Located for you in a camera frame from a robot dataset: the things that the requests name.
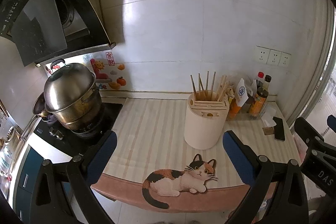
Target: utensil holder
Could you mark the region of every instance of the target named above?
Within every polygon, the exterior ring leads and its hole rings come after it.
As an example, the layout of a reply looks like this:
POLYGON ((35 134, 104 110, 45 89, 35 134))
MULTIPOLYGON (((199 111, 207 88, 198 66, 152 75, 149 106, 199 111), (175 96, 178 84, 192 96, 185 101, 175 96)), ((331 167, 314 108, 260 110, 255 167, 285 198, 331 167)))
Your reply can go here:
MULTIPOLYGON (((212 92, 212 98, 216 95, 216 92, 212 92)), ((199 91, 197 96, 204 97, 199 91)), ((191 94, 188 98, 184 125, 184 139, 187 144, 200 150, 213 147, 221 136, 229 107, 226 99, 221 102, 197 101, 194 94, 191 94)))

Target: cat tail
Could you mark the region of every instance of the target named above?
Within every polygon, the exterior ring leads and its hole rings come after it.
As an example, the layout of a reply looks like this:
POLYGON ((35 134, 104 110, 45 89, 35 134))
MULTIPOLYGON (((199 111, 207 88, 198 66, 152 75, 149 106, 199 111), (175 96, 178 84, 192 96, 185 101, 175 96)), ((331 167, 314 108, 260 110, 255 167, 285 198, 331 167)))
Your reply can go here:
POLYGON ((149 193, 150 181, 146 179, 142 184, 142 195, 145 200, 154 207, 161 208, 161 209, 168 209, 169 205, 167 203, 158 201, 154 199, 149 193))

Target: striped tablecloth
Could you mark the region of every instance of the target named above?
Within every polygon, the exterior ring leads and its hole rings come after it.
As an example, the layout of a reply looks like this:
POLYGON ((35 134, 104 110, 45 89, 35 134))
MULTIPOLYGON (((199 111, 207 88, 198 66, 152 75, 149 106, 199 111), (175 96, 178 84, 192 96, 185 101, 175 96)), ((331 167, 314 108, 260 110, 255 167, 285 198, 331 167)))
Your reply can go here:
MULTIPOLYGON (((127 99, 113 126, 118 145, 105 167, 104 173, 132 182, 142 183, 157 169, 184 170, 199 153, 203 160, 217 160, 215 174, 218 181, 209 180, 207 188, 242 185, 227 156, 220 137, 211 149, 197 150, 184 140, 186 100, 127 99)), ((276 116, 283 118, 276 103, 276 116)), ((287 124, 284 124, 285 142, 274 135, 265 136, 263 122, 226 122, 223 132, 232 130, 257 155, 266 155, 271 161, 288 162, 300 158, 287 124)))

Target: calico cat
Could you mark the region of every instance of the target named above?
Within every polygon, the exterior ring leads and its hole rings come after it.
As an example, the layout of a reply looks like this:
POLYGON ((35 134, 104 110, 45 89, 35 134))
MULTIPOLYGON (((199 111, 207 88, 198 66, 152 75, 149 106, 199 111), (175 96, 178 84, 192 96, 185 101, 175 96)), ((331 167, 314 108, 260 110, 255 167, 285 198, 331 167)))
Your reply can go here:
POLYGON ((196 154, 193 162, 184 169, 177 171, 172 169, 159 169, 151 173, 142 184, 142 195, 145 200, 161 209, 168 209, 169 205, 155 200, 149 193, 149 189, 160 196, 179 196, 180 191, 190 193, 204 193, 207 189, 206 180, 218 180, 215 177, 216 160, 203 161, 200 154, 196 154))

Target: stove knob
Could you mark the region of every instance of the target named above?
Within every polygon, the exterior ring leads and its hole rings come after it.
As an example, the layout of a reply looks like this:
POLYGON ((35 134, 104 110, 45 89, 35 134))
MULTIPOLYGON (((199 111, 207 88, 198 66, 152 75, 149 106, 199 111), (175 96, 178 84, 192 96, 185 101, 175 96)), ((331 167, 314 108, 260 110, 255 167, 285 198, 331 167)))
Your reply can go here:
POLYGON ((51 136, 55 136, 56 129, 51 127, 51 128, 49 129, 49 133, 50 133, 51 136))
POLYGON ((62 140, 62 139, 63 139, 63 134, 61 133, 61 131, 57 130, 57 132, 56 132, 56 137, 57 137, 57 139, 59 139, 59 140, 62 140))

